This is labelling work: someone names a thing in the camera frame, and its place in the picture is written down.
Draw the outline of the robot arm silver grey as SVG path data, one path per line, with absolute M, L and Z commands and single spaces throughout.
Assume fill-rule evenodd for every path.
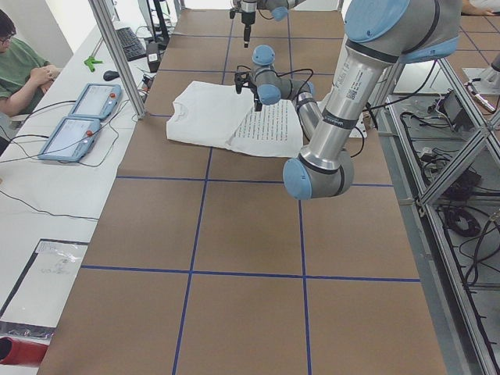
M 345 142 L 381 74 L 396 63 L 451 55 L 458 46 L 462 6 L 461 1 L 351 2 L 345 14 L 347 56 L 323 108 L 308 83 L 277 75 L 270 46 L 254 49 L 248 79 L 259 102 L 293 102 L 309 139 L 297 157 L 284 164 L 283 181 L 289 195 L 307 200 L 341 195 L 349 189 L 354 170 Z
M 267 10 L 274 20 L 281 21 L 291 9 L 303 2 L 304 0 L 234 0 L 231 2 L 230 18 L 233 19 L 237 13 L 241 14 L 244 47 L 248 48 L 258 11 Z

